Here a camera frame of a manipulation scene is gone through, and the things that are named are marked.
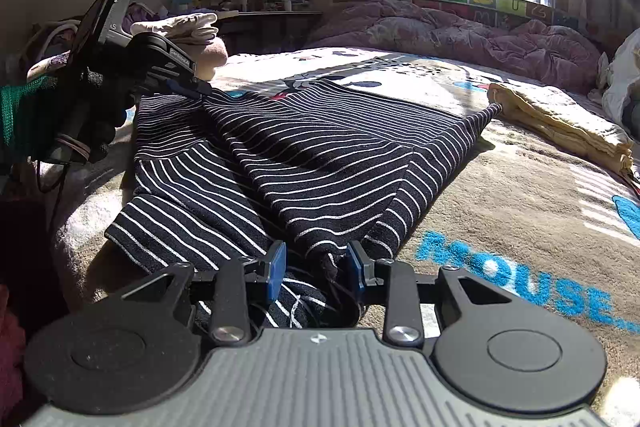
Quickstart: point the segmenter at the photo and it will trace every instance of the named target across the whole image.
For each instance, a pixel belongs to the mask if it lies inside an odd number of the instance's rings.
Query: gray gripper base
[[[520,419],[465,403],[417,351],[392,349],[373,330],[262,332],[246,347],[213,351],[175,396],[121,416],[42,407],[24,427],[605,426],[586,407]]]

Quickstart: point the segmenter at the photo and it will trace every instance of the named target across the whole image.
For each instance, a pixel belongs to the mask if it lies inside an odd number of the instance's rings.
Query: desk
[[[322,12],[240,12],[218,20],[218,36],[229,55],[264,55],[300,49]]]

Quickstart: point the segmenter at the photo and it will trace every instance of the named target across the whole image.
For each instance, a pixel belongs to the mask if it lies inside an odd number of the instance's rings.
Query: black and white striped garment
[[[252,304],[252,317],[340,324],[333,281],[347,243],[393,256],[499,111],[461,118],[330,82],[280,100],[144,98],[135,197],[106,236],[149,272],[218,269],[282,239],[280,297],[269,310]]]

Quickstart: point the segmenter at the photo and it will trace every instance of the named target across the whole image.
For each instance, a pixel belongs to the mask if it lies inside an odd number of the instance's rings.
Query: purple comforter
[[[398,0],[364,2],[331,17],[308,48],[346,46],[451,58],[588,93],[598,69],[596,47],[577,31],[530,20],[511,31]]]

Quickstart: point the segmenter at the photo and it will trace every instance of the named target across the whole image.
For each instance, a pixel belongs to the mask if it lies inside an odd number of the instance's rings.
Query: folded yellow cloth
[[[490,102],[507,120],[542,134],[561,148],[622,176],[633,165],[633,140],[614,123],[580,107],[557,87],[490,84]]]

